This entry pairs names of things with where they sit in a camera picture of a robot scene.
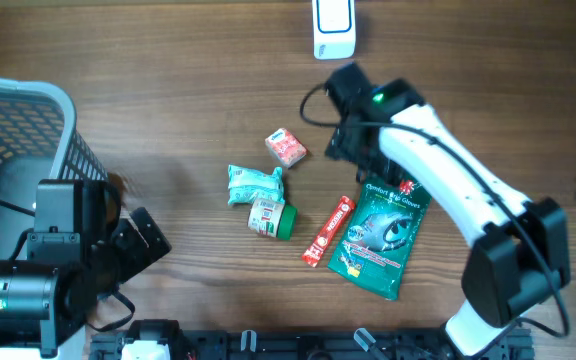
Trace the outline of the mint green wipes packet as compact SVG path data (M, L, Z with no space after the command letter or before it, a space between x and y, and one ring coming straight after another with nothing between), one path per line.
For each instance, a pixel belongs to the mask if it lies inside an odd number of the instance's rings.
M228 166L228 205L252 204L256 199L285 203L283 169L275 167L271 174L237 165Z

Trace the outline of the green gloves packet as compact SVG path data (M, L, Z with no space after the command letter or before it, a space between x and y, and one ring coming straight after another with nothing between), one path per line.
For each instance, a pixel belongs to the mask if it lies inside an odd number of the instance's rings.
M365 180L328 269L395 301L431 200L421 183L409 175L396 186L376 177Z

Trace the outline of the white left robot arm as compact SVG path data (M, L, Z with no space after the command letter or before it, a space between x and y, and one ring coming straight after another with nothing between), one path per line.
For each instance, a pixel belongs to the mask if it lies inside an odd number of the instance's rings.
M101 299L128 305L119 287L164 257L171 245L148 211L123 218L118 190L102 180L39 182L34 225L0 260L0 351L34 349L41 358L87 323Z

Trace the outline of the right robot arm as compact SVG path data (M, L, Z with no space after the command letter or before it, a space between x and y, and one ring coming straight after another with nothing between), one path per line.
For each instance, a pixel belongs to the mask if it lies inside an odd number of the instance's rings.
M505 184L447 130L405 80L372 84L354 63L322 84L340 119L326 155L357 168L357 207L329 268L387 299L427 207L438 203L470 253L459 310L437 328L371 333L354 341L374 359L519 359L533 356L530 309L559 299L571 279L567 220L552 199Z

